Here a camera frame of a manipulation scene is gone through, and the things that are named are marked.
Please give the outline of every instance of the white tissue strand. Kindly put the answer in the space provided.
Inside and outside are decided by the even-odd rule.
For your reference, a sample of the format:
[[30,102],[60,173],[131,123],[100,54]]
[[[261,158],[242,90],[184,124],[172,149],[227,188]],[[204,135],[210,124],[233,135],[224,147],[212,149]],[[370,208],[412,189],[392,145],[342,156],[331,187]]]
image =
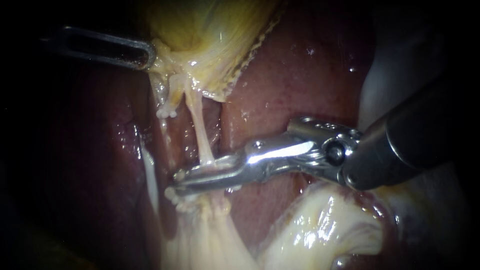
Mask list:
[[310,186],[272,227],[257,262],[264,270],[330,269],[341,255],[377,255],[383,244],[378,216],[337,187]]
[[223,191],[177,203],[177,233],[162,240],[161,269],[260,270],[237,233]]

